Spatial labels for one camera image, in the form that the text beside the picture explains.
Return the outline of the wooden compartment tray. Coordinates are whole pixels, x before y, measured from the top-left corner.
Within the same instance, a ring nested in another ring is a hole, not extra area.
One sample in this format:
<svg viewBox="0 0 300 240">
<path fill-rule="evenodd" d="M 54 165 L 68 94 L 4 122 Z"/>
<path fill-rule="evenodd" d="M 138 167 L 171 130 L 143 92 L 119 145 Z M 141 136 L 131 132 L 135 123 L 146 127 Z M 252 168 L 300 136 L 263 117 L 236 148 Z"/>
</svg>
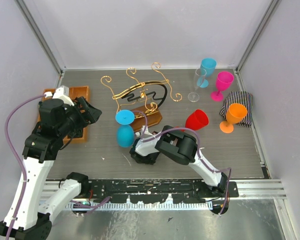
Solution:
<svg viewBox="0 0 300 240">
<path fill-rule="evenodd" d="M 88 86 L 73 86 L 69 88 L 69 98 L 75 102 L 76 98 L 83 97 L 86 101 L 90 99 L 90 89 Z M 74 120 L 74 130 L 63 138 L 63 144 L 82 144 L 88 140 L 88 124 L 84 120 L 84 109 L 78 108 L 73 110 L 67 117 Z"/>
</svg>

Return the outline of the gold wire wine glass rack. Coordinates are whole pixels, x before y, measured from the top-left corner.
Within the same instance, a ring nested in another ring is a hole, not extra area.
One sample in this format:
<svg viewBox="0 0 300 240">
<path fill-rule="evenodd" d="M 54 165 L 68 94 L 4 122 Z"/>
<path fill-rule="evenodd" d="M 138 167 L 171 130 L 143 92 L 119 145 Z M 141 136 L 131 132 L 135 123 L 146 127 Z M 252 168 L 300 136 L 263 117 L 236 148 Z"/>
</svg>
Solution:
<svg viewBox="0 0 300 240">
<path fill-rule="evenodd" d="M 132 109 L 134 115 L 134 121 L 131 123 L 131 127 L 134 132 L 141 130 L 143 124 L 142 120 L 147 118 L 147 124 L 149 127 L 158 125 L 162 120 L 162 115 L 159 108 L 165 102 L 167 96 L 170 97 L 174 102 L 180 102 L 183 99 L 181 93 L 177 92 L 173 95 L 173 87 L 170 83 L 170 80 L 160 71 L 161 64 L 159 62 L 153 62 L 151 64 L 151 69 L 156 73 L 159 73 L 162 76 L 162 80 L 149 80 L 149 81 L 140 81 L 135 77 L 137 69 L 134 67 L 129 67 L 126 69 L 125 74 L 134 80 L 136 84 L 130 86 L 129 88 L 123 90 L 120 93 L 115 93 L 113 88 L 109 85 L 112 81 L 112 78 L 108 75 L 101 77 L 100 82 L 103 86 L 110 89 L 112 94 L 112 99 L 116 102 L 118 113 L 123 109 L 124 104 L 121 104 L 119 100 L 126 99 L 128 103 L 127 106 L 135 104 L 143 104 L 137 108 Z M 155 91 L 149 91 L 149 86 L 161 86 L 164 89 L 163 97 L 156 98 Z"/>
</svg>

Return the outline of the red wine glass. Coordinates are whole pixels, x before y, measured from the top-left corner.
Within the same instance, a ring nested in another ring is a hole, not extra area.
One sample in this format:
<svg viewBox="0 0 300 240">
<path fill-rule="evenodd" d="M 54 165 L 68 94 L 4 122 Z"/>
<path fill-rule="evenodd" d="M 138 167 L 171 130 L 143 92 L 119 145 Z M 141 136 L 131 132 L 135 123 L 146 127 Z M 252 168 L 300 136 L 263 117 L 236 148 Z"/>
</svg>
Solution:
<svg viewBox="0 0 300 240">
<path fill-rule="evenodd" d="M 200 130 L 209 124 L 209 118 L 207 114 L 201 110 L 196 109 L 185 121 L 185 127 L 194 131 Z"/>
</svg>

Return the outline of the orange wine glass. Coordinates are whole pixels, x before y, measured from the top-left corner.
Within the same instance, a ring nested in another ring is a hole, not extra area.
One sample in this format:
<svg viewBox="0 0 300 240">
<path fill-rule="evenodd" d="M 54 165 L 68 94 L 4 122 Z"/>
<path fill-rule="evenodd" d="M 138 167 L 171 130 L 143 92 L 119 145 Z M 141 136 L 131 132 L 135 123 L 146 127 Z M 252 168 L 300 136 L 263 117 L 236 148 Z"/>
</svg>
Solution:
<svg viewBox="0 0 300 240">
<path fill-rule="evenodd" d="M 219 128 L 223 133 L 230 134 L 234 130 L 234 125 L 241 122 L 247 115 L 247 108 L 239 103 L 233 103 L 229 106 L 225 120 L 219 124 Z"/>
</svg>

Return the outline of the clear wine glass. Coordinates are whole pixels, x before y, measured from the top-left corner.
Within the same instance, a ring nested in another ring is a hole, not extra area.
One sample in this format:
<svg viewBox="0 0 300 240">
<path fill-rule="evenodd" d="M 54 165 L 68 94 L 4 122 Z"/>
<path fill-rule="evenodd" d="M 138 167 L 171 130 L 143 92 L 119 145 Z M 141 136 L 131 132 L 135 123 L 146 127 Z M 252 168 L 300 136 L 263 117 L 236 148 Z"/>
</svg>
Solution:
<svg viewBox="0 0 300 240">
<path fill-rule="evenodd" d="M 202 68 L 197 68 L 193 76 L 193 87 L 192 92 L 188 94 L 188 100 L 192 103 L 198 102 L 200 96 L 198 94 L 198 89 L 204 84 L 206 80 L 207 71 Z"/>
</svg>

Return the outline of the magenta wine glass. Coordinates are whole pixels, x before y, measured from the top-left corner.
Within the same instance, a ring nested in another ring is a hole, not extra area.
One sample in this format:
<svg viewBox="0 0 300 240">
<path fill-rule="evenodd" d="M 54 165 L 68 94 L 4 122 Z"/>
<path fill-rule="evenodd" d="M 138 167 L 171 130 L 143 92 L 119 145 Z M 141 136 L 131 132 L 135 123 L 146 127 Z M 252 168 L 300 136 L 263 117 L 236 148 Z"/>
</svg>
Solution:
<svg viewBox="0 0 300 240">
<path fill-rule="evenodd" d="M 228 71 L 221 71 L 216 78 L 216 89 L 210 94 L 210 97 L 215 102 L 221 102 L 224 98 L 223 92 L 227 90 L 234 81 L 234 75 Z"/>
</svg>

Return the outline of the light blue wine glass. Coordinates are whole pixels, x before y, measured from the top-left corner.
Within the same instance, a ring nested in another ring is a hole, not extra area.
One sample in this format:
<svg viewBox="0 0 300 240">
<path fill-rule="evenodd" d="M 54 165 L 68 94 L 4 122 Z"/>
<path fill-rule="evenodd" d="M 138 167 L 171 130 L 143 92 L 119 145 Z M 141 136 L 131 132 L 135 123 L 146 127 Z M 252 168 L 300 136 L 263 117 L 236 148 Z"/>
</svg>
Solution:
<svg viewBox="0 0 300 240">
<path fill-rule="evenodd" d="M 216 66 L 217 66 L 217 61 L 214 58 L 204 58 L 201 61 L 200 71 L 202 73 L 205 72 L 205 77 L 203 79 L 200 79 L 200 81 L 198 81 L 198 83 L 200 83 L 199 85 L 200 88 L 206 88 L 209 85 L 209 81 L 207 78 L 213 74 Z"/>
</svg>

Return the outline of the striped cloth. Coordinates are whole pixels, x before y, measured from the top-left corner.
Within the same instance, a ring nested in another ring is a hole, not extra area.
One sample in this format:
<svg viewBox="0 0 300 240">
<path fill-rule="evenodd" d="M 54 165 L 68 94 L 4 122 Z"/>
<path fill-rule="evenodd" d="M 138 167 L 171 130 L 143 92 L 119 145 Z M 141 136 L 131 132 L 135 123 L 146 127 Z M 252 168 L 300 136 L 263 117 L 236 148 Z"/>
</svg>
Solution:
<svg viewBox="0 0 300 240">
<path fill-rule="evenodd" d="M 224 99 L 223 105 L 219 111 L 219 114 L 225 119 L 228 110 L 232 113 L 234 109 L 235 114 L 246 113 L 245 117 L 241 119 L 237 125 L 250 128 L 252 126 L 252 110 L 253 110 L 253 95 L 247 91 L 231 91 Z"/>
</svg>

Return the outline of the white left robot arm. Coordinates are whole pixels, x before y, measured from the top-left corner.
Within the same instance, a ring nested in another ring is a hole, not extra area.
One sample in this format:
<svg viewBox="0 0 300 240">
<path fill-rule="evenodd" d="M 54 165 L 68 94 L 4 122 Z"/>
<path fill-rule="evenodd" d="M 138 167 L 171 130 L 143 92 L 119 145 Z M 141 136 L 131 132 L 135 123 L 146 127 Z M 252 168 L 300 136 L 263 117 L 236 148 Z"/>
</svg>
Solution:
<svg viewBox="0 0 300 240">
<path fill-rule="evenodd" d="M 0 221 L 0 236 L 16 240 L 47 239 L 54 220 L 74 198 L 85 198 L 91 186 L 87 175 L 70 173 L 61 188 L 40 204 L 46 178 L 64 138 L 94 124 L 102 111 L 90 105 L 84 97 L 66 102 L 49 98 L 38 104 L 39 121 L 25 140 L 20 181 L 14 200 L 4 220 Z"/>
</svg>

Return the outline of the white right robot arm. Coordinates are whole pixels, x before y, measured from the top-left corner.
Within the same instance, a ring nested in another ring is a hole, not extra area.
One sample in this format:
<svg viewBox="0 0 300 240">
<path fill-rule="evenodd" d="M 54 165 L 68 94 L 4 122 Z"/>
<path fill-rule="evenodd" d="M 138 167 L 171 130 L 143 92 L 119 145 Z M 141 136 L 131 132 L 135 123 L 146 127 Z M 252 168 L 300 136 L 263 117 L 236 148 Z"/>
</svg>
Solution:
<svg viewBox="0 0 300 240">
<path fill-rule="evenodd" d="M 186 128 L 165 125 L 157 134 L 147 133 L 137 138 L 129 153 L 139 164 L 153 165 L 160 154 L 183 166 L 191 167 L 209 187 L 210 193 L 221 197 L 227 191 L 228 177 L 215 168 L 198 147 L 198 137 Z"/>
</svg>

